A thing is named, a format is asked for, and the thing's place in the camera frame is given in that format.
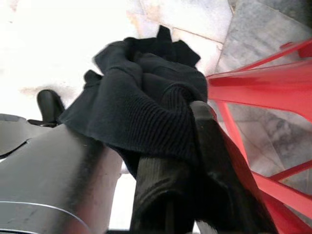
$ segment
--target black cloth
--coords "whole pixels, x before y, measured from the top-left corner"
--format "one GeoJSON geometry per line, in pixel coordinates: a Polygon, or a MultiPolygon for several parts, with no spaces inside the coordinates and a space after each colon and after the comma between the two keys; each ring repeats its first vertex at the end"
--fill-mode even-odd
{"type": "Polygon", "coordinates": [[[104,76],[88,71],[84,91],[59,119],[117,150],[134,176],[141,155],[194,165],[189,103],[207,101],[205,77],[193,68],[198,60],[162,26],[157,38],[114,42],[95,56],[104,76]]]}

